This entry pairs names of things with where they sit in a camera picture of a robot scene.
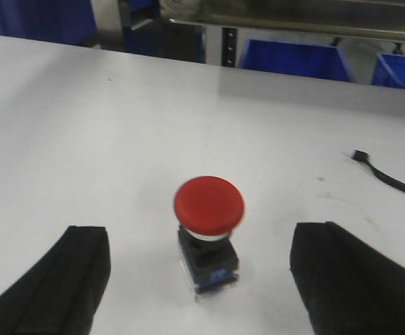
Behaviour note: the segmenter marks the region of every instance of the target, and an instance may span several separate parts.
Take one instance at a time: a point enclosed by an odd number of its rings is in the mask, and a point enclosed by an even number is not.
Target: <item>red button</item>
[[[218,177],[186,182],[175,196],[175,213],[188,230],[200,235],[227,234],[240,223],[244,202],[240,192]]]

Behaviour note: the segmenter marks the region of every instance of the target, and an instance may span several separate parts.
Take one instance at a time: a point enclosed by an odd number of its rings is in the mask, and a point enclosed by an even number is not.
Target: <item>white table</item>
[[[108,229],[92,334],[312,334],[297,222],[336,221],[405,266],[405,91],[0,37],[0,294],[68,225]],[[172,199],[212,174],[246,216],[240,281],[194,301]]]

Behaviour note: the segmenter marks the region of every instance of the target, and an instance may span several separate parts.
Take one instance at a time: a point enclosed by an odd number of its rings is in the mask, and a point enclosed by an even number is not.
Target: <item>storage bin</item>
[[[96,34],[90,0],[0,0],[0,35],[77,44]]]
[[[371,84],[405,89],[405,56],[379,54]]]
[[[344,82],[355,81],[341,49],[325,45],[250,40],[240,67]]]

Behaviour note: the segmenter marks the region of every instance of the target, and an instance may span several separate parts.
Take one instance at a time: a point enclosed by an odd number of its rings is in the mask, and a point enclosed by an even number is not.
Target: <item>black cable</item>
[[[381,172],[377,168],[375,168],[369,160],[369,154],[367,152],[355,150],[355,153],[353,154],[352,159],[354,161],[363,163],[367,165],[370,170],[373,172],[374,176],[381,180],[383,183],[396,188],[397,190],[400,190],[401,192],[405,192],[405,183],[400,182],[399,180],[396,180],[385,173]]]

